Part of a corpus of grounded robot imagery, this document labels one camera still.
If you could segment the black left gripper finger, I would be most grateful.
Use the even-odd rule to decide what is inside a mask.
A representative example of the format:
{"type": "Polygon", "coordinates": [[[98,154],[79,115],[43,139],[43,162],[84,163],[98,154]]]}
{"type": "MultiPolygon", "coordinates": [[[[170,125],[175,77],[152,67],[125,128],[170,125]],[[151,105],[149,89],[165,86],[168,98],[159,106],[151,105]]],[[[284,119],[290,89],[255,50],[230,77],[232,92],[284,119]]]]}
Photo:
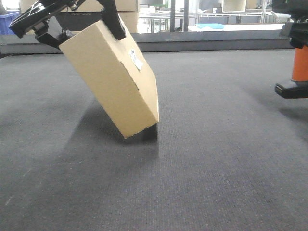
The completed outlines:
{"type": "Polygon", "coordinates": [[[119,18],[116,3],[114,0],[98,0],[102,5],[101,20],[108,27],[109,31],[117,40],[122,40],[126,37],[126,31],[119,18]]]}
{"type": "Polygon", "coordinates": [[[57,18],[45,19],[35,25],[35,39],[48,46],[60,49],[59,46],[72,38],[70,30],[64,30],[57,18]]]}

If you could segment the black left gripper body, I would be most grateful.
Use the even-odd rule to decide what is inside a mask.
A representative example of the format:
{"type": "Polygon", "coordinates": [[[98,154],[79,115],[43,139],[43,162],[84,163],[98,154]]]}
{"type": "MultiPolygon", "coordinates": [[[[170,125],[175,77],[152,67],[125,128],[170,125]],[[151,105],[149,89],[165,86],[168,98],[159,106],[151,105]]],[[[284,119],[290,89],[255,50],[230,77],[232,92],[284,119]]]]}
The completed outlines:
{"type": "Polygon", "coordinates": [[[65,8],[76,11],[83,0],[38,0],[17,18],[13,19],[9,29],[22,38],[33,30],[36,36],[47,33],[50,19],[65,8]]]}

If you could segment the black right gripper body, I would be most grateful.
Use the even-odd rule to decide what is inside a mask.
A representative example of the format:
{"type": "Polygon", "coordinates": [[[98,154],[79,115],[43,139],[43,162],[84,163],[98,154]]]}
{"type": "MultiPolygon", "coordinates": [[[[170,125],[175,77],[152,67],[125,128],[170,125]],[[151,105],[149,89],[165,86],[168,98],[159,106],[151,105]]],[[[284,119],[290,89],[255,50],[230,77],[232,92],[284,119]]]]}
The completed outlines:
{"type": "Polygon", "coordinates": [[[286,22],[281,35],[290,38],[290,45],[302,49],[308,45],[308,1],[307,0],[273,0],[275,13],[287,14],[292,21],[286,22]]]}

